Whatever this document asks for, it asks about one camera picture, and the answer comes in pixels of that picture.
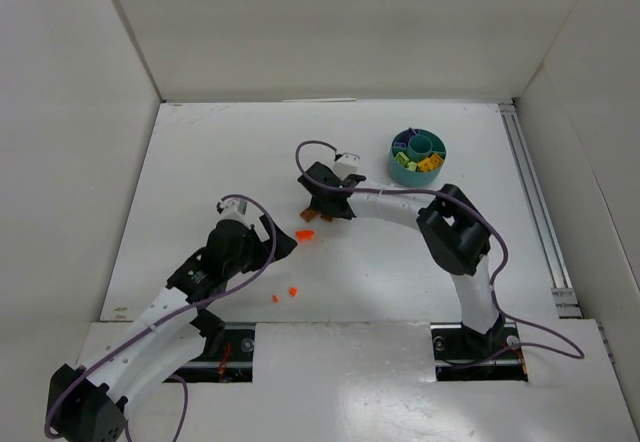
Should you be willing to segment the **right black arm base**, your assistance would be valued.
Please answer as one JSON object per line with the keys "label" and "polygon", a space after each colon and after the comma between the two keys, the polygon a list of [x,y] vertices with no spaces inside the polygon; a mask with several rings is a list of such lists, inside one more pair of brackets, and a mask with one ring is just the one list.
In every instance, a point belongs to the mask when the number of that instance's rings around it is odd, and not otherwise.
{"label": "right black arm base", "polygon": [[498,324],[481,335],[461,324],[430,327],[438,382],[528,381],[514,323]]}

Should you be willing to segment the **green square lego brick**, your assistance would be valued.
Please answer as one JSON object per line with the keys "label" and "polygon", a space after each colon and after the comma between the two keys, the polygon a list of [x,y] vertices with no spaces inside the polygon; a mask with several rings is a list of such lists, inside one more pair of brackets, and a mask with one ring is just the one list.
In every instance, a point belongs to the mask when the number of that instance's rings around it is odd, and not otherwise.
{"label": "green square lego brick", "polygon": [[395,155],[395,160],[404,167],[406,167],[410,162],[409,157],[404,152],[398,152]]}

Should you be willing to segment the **yellow orange lego brick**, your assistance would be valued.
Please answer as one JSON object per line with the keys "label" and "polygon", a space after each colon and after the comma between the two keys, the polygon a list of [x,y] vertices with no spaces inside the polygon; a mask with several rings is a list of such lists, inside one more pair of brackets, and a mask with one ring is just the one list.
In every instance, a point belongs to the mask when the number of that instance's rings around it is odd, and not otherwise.
{"label": "yellow orange lego brick", "polygon": [[417,163],[420,172],[433,172],[438,170],[444,164],[444,159],[439,153],[432,153],[429,157],[422,159]]}

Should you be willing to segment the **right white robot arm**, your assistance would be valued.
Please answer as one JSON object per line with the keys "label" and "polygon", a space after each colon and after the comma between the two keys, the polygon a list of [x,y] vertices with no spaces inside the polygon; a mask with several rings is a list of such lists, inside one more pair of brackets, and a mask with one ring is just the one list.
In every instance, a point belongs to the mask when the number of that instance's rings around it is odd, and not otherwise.
{"label": "right white robot arm", "polygon": [[504,324],[493,301],[489,276],[491,232],[458,186],[411,190],[358,174],[341,179],[320,162],[304,171],[298,182],[311,195],[310,208],[322,215],[344,220],[372,218],[420,232],[433,261],[451,276],[462,325],[486,336]]}

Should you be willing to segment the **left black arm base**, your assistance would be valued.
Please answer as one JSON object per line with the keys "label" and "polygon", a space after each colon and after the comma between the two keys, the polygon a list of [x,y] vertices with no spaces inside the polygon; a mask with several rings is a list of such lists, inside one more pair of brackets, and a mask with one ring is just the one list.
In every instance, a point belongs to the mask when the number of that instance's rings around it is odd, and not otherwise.
{"label": "left black arm base", "polygon": [[193,325],[205,343],[202,353],[176,370],[165,383],[231,384],[251,383],[256,325],[227,324],[208,310],[202,310]]}

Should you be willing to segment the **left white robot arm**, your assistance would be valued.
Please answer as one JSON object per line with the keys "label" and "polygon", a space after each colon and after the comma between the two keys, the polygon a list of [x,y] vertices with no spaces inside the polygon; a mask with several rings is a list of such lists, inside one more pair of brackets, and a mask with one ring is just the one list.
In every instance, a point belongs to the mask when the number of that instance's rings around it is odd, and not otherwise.
{"label": "left white robot arm", "polygon": [[239,274],[256,279],[271,263],[296,248],[269,216],[261,240],[255,228],[223,219],[167,280],[166,286],[122,341],[78,368],[62,365],[51,377],[44,433],[54,440],[115,441],[127,429],[142,400],[180,367],[221,342],[224,322],[212,302],[232,294],[228,282]]}

